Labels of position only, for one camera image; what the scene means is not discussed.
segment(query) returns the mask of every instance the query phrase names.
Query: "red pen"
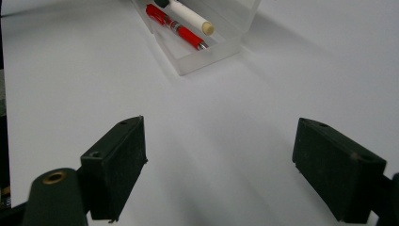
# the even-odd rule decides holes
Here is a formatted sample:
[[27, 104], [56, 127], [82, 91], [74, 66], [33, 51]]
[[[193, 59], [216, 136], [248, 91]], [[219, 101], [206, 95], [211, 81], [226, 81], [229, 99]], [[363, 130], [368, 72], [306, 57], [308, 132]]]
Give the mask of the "red pen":
[[176, 35], [180, 36], [182, 39], [186, 40], [197, 50], [202, 50], [208, 48], [208, 45], [201, 39], [196, 36], [189, 29], [178, 23], [177, 21], [173, 21], [169, 16], [166, 15], [161, 9], [157, 8], [153, 4], [148, 4], [146, 8], [147, 15], [153, 18], [156, 22], [161, 25], [166, 25], [170, 28]]

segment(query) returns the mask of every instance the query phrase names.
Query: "black pen cap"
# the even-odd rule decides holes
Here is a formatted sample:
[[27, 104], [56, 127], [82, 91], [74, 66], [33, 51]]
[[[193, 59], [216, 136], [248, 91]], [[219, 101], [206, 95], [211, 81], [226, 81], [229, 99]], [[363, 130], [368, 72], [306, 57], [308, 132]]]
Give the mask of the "black pen cap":
[[154, 0], [154, 2], [160, 8], [165, 8], [167, 5], [169, 5], [169, 0]]

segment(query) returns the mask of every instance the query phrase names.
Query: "white table surface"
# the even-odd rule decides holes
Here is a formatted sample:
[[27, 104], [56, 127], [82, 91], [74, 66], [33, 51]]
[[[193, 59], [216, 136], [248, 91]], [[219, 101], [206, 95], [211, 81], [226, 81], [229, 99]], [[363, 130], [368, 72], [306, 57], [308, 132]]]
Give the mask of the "white table surface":
[[399, 171], [398, 11], [263, 0], [240, 54], [179, 76], [130, 0], [4, 0], [13, 205], [143, 115], [150, 162], [117, 225], [342, 225], [291, 160], [297, 121], [327, 123]]

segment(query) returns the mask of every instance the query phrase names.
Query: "transparent container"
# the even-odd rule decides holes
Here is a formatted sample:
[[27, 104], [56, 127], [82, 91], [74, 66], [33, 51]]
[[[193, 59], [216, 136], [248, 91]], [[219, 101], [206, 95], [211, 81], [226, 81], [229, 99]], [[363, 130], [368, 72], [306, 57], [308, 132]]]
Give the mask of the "transparent container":
[[152, 0], [132, 0], [144, 23], [155, 36], [179, 75], [237, 54], [241, 38], [248, 32], [261, 0], [180, 0], [180, 2], [211, 22], [215, 27], [212, 36], [206, 36], [177, 16], [168, 7], [162, 10], [172, 19], [201, 37], [209, 48], [196, 50], [171, 30], [161, 26], [146, 14]]

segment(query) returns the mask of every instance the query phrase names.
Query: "pen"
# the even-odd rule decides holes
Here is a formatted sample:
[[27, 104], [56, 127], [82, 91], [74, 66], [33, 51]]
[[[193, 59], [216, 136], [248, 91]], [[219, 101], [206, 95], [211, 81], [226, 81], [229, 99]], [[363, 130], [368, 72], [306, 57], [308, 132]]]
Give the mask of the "pen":
[[180, 36], [182, 39], [190, 43], [197, 50], [202, 50], [208, 48], [208, 45], [201, 39], [196, 36], [189, 29], [178, 23], [177, 21], [173, 21], [169, 16], [166, 15], [161, 9], [157, 8], [153, 4], [148, 4], [146, 8], [147, 15], [153, 18], [160, 25], [165, 25], [170, 28], [176, 35]]
[[189, 24], [202, 31], [203, 34], [210, 36], [214, 33], [214, 26], [197, 12], [186, 7], [177, 0], [154, 0], [155, 4], [160, 8], [168, 7], [174, 13], [185, 19]]

